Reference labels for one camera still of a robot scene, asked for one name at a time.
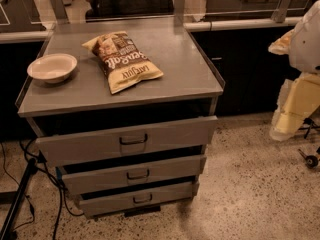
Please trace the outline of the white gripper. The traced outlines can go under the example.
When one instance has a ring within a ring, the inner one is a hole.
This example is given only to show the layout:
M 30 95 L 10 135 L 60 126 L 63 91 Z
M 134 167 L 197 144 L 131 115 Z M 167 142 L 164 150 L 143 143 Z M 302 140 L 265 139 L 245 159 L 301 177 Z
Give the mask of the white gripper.
M 295 79 L 282 112 L 275 112 L 269 135 L 273 140 L 286 141 L 293 137 L 309 117 L 320 106 L 320 76 L 305 73 Z

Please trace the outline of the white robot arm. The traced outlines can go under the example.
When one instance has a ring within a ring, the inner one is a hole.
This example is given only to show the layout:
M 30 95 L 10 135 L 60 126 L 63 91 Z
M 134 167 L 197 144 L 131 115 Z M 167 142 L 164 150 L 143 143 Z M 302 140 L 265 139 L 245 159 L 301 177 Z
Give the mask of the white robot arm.
M 284 81 L 271 122 L 270 137 L 285 141 L 320 107 L 320 1 L 268 51 L 287 54 L 290 66 L 301 72 L 295 80 Z

